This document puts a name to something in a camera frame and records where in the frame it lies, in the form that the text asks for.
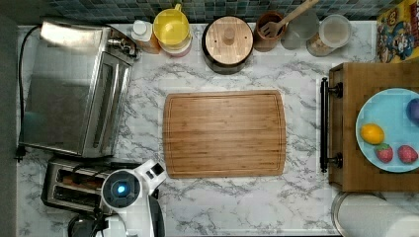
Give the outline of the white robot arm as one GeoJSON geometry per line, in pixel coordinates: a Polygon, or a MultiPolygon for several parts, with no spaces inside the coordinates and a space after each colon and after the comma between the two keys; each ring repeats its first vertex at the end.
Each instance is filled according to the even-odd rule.
{"type": "Polygon", "coordinates": [[[111,173],[102,185],[101,197],[115,214],[105,218],[95,237],[165,237],[162,210],[153,194],[167,177],[153,160],[111,173]]]}

